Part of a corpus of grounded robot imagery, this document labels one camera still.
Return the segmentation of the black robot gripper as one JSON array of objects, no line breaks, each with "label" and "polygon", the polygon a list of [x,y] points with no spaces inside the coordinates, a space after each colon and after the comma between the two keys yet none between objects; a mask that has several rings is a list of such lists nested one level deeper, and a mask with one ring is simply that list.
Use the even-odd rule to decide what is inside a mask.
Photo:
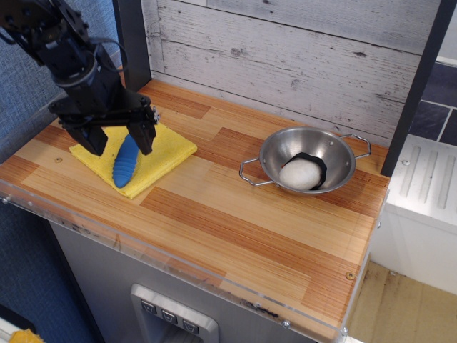
[{"label": "black robot gripper", "polygon": [[70,136],[89,153],[101,156],[108,141],[104,126],[127,126],[143,155],[153,151],[157,115],[151,101],[126,89],[120,71],[101,44],[87,52],[88,66],[80,72],[53,80],[66,97],[49,106],[65,123]]}]

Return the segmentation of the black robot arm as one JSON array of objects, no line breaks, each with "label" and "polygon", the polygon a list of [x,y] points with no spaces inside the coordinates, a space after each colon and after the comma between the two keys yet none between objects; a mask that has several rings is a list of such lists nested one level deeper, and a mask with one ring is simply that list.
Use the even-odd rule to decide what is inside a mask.
[{"label": "black robot arm", "polygon": [[148,97],[126,89],[120,70],[91,38],[79,11],[65,1],[2,1],[1,27],[7,44],[18,44],[45,66],[66,97],[49,105],[62,127],[88,152],[100,156],[105,126],[128,129],[142,154],[152,151],[159,116]]}]

